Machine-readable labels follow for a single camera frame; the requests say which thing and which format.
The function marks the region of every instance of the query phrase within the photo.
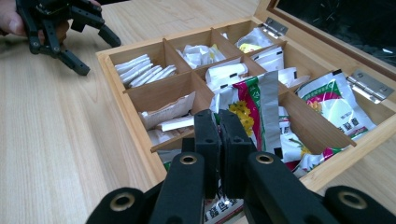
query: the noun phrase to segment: mirror inside lid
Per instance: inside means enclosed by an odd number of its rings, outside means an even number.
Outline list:
[[[254,17],[265,28],[268,20],[288,27],[282,39],[348,74],[362,68],[396,80],[395,12],[394,0],[261,0]]]
[[[396,66],[396,1],[279,0],[276,7]]]

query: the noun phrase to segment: box lid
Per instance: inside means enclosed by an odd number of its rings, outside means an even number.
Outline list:
[[[381,40],[383,41],[382,45],[377,45],[375,47],[372,46],[372,49],[377,49],[377,51],[375,51],[375,55],[377,55],[377,57],[364,52],[359,48],[358,44],[351,45],[351,41],[348,41],[349,43],[347,43],[346,41],[337,38],[341,36],[339,35],[340,32],[337,33],[334,30],[345,31],[347,28],[346,21],[355,21],[357,23],[357,21],[361,20],[361,18],[358,18],[358,16],[361,16],[360,11],[359,13],[351,13],[355,8],[349,10],[351,7],[361,5],[358,5],[358,1],[348,2],[348,4],[345,4],[343,1],[261,0],[254,17],[262,22],[265,22],[270,18],[272,23],[275,23],[276,25],[280,23],[283,25],[280,26],[281,29],[287,31],[285,35],[280,38],[287,41],[297,42],[304,49],[312,51],[329,63],[330,67],[334,66],[334,69],[341,68],[349,75],[355,73],[357,70],[362,70],[365,73],[372,75],[382,83],[387,84],[390,80],[395,81],[396,59],[392,57],[396,56],[396,44],[394,46],[392,45],[396,42],[396,38],[394,38],[394,36],[389,37],[387,35],[394,34],[396,29],[387,30],[386,34],[381,34]],[[378,7],[382,7],[378,2],[373,4]],[[355,33],[353,34],[349,32],[347,35],[355,36],[356,39],[361,41],[360,43],[363,46],[365,42],[362,40],[370,39],[367,36],[364,36],[366,33],[361,30],[355,29],[354,32]]]

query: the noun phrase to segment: black plastic part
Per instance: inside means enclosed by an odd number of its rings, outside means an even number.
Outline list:
[[[247,185],[244,198],[244,213],[249,224],[273,223],[257,197],[256,190],[250,184]]]
[[[116,36],[116,34],[114,34],[106,25],[103,25],[100,29],[99,36],[101,36],[112,48],[119,47],[121,45],[120,38]]]
[[[76,73],[86,76],[90,68],[69,50],[61,51],[56,36],[56,27],[62,21],[73,20],[72,29],[82,32],[85,25],[99,30],[111,47],[120,46],[120,39],[105,26],[102,9],[87,0],[16,0],[17,12],[21,15],[33,54],[47,54],[60,59]],[[40,43],[38,31],[43,30],[46,40]]]
[[[210,110],[194,116],[195,150],[205,158],[205,197],[213,199],[219,187],[219,154],[221,142],[217,124]]]
[[[182,152],[195,152],[195,138],[183,138],[181,140]]]
[[[220,157],[220,176],[223,191],[228,198],[242,199],[245,196],[248,178],[245,166],[248,155],[253,152],[239,118],[228,110],[219,111],[220,136],[223,144]]]
[[[58,54],[58,57],[70,69],[81,76],[87,76],[88,72],[90,72],[90,67],[83,63],[69,50],[61,51],[61,53]]]
[[[86,224],[139,223],[144,201],[144,194],[138,189],[116,189],[102,199]]]
[[[357,189],[346,186],[328,188],[323,202],[341,223],[396,223],[396,216]]]
[[[338,223],[277,156],[251,153],[247,176],[274,223]]]
[[[139,220],[136,223],[130,223],[130,224],[149,223],[149,219],[152,215],[155,203],[157,202],[158,195],[160,195],[162,187],[163,187],[163,182],[160,182],[158,185],[154,186],[153,188],[145,192],[144,208],[141,210]]]
[[[202,223],[204,157],[182,152],[174,157],[149,223]]]

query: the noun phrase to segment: finger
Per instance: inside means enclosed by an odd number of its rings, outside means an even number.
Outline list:
[[[66,32],[69,30],[70,24],[68,21],[62,21],[57,27],[56,27],[56,37],[58,37],[59,42],[62,43],[64,41],[64,36],[66,36]]]
[[[0,28],[10,34],[25,35],[23,21],[16,12],[15,1],[4,1],[2,3]]]
[[[100,7],[100,3],[96,2],[95,0],[90,0],[90,2],[94,5],[96,5],[97,7]]]

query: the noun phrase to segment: metal bolt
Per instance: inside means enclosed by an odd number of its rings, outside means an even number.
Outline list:
[[[379,88],[379,90],[380,90],[380,91],[387,91],[388,88],[387,88],[386,86],[381,86],[381,87]]]

